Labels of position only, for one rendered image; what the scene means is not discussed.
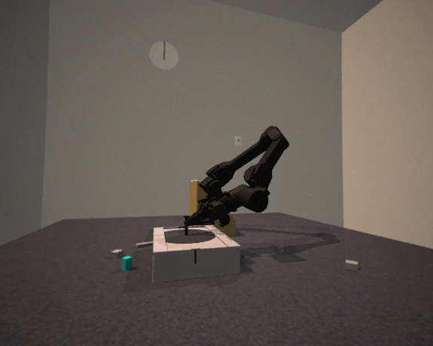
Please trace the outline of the small teal block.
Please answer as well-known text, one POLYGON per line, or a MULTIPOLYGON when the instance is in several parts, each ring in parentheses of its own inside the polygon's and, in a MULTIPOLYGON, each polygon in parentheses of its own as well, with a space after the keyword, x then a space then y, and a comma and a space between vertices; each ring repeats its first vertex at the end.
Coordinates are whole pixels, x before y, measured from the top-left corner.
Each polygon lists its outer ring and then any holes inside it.
POLYGON ((128 271, 132 266, 132 257, 126 256, 122 258, 122 270, 128 271))

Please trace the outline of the dark steel pin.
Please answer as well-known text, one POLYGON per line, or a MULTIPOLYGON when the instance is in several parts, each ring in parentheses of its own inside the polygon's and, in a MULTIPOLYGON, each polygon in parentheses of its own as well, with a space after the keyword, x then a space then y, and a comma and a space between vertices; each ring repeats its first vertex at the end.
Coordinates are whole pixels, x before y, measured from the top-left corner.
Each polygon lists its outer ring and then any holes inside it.
MULTIPOLYGON (((189 215, 185 215, 184 218, 185 218, 185 221, 187 221, 189 218, 189 215)), ((188 235, 188 226, 185 226, 185 235, 188 235)))

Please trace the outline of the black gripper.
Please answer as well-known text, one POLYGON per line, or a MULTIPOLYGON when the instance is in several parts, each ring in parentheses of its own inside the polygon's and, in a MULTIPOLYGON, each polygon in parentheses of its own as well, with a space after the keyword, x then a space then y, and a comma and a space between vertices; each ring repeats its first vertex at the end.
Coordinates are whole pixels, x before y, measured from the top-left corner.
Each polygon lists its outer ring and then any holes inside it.
POLYGON ((226 195, 218 201, 213 201, 201 198, 198 200, 198 210, 192 214, 187 221, 184 221, 185 226, 192 225, 215 225, 214 221, 220 220, 219 226, 224 227, 229 224, 229 212, 236 212, 239 204, 235 195, 229 190, 226 195))

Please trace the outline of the dark grey round disc with small centre hole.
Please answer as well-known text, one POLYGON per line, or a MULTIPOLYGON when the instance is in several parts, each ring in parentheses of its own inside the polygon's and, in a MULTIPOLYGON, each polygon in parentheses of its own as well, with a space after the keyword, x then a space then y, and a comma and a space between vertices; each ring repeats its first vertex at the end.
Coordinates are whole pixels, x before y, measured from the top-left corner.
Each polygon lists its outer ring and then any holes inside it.
POLYGON ((185 229, 164 231, 164 235, 166 242, 175 244, 199 243, 216 237, 211 231, 200 229, 188 229, 188 235, 185 235, 185 229))

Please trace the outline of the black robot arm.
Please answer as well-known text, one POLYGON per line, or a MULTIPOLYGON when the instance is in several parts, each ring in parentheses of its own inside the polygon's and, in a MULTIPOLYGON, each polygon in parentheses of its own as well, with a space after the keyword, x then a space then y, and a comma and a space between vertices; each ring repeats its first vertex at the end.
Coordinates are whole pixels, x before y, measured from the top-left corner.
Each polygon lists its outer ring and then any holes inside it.
POLYGON ((254 212, 263 212, 268 204, 270 192, 267 189, 272 179, 273 167, 288 146, 289 142, 277 126, 270 126, 262 133, 256 144, 230 162, 221 162, 209 169, 205 173, 208 177, 199 186, 206 192, 208 200, 210 198, 213 201, 220 200, 227 193, 222 192, 221 187, 233 178, 235 171, 266 151, 258 164, 245 171, 243 178, 249 186, 241 184, 230 190, 235 195, 239 207, 244 206, 254 212))

